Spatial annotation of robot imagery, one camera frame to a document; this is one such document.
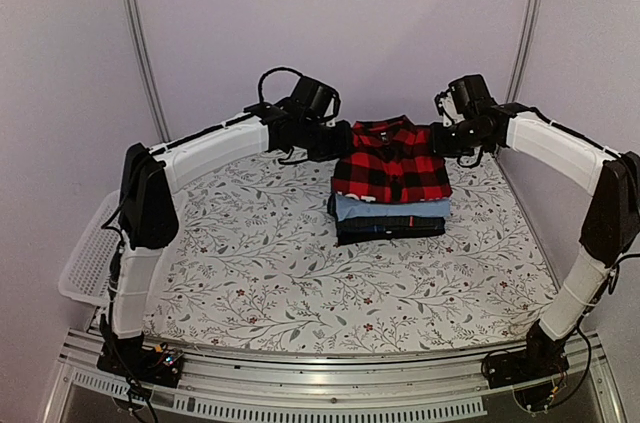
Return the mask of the red black plaid shirt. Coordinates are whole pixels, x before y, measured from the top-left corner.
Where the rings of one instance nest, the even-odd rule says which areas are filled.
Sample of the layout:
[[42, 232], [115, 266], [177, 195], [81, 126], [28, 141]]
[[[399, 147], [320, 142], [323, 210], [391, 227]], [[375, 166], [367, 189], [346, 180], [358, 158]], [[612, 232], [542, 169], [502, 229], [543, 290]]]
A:
[[355, 122], [352, 150], [335, 165], [332, 191], [383, 204], [449, 198], [446, 165], [434, 153], [431, 136], [431, 127], [416, 125], [406, 116]]

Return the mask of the dark shirts stack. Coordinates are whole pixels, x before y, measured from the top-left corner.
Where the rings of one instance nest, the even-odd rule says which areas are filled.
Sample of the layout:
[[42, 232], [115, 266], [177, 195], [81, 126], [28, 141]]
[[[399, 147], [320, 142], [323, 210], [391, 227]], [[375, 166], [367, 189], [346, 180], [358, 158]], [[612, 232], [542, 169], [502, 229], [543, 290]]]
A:
[[447, 219], [410, 216], [353, 218], [340, 222], [332, 217], [339, 246], [379, 240], [437, 237], [445, 233]]

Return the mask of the light blue shirt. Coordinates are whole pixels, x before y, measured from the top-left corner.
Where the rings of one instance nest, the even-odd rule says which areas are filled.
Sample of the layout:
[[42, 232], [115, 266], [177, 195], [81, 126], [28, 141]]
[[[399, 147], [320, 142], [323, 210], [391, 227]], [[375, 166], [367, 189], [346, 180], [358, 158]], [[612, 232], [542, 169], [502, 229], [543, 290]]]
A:
[[451, 215], [451, 202], [445, 198], [435, 201], [388, 204], [332, 194], [327, 202], [327, 211], [340, 222], [353, 218], [375, 217], [448, 218]]

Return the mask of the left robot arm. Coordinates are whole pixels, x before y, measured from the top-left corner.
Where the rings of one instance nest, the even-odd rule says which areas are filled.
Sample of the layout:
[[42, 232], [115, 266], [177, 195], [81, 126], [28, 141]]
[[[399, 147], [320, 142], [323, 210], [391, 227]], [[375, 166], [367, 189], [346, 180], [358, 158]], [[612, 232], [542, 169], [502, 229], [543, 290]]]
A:
[[109, 265], [108, 309], [100, 322], [105, 355], [128, 377], [148, 369], [143, 316], [157, 262], [179, 231], [176, 196], [204, 174], [246, 156], [302, 149], [308, 160], [342, 156], [350, 126], [338, 118], [332, 86], [304, 74], [290, 95], [257, 103], [233, 118], [155, 149], [137, 143], [125, 155], [119, 204], [103, 229], [119, 236]]

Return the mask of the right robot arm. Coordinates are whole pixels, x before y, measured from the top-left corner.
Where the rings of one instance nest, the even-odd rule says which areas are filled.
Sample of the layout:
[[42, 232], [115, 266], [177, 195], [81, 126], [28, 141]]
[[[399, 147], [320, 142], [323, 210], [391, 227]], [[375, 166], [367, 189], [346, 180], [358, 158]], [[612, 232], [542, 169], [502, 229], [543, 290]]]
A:
[[639, 235], [639, 156], [600, 145], [520, 103], [499, 104], [482, 75], [458, 78], [434, 98], [442, 123], [432, 138], [445, 158], [498, 149], [529, 156], [568, 178], [590, 198], [576, 260], [552, 303], [526, 334], [524, 350], [490, 355], [492, 374], [537, 379], [563, 371], [564, 348], [617, 275]]

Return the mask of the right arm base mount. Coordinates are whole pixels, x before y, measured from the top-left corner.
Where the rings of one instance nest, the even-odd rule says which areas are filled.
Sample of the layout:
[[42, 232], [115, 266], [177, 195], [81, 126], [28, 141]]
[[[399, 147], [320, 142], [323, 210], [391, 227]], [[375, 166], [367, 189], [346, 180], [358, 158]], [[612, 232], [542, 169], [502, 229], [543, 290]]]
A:
[[530, 413], [549, 410], [569, 369], [565, 343], [528, 343], [518, 351], [494, 350], [481, 362], [490, 389], [511, 387], [517, 405]]

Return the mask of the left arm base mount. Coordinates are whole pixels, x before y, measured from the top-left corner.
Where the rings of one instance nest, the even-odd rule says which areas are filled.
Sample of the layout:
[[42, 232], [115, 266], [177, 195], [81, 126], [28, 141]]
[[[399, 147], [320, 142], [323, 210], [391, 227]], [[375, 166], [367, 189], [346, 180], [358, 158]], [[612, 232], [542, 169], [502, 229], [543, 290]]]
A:
[[181, 350], [166, 343], [145, 348], [141, 338], [105, 342], [97, 362], [103, 372], [167, 388], [178, 387], [183, 365]]

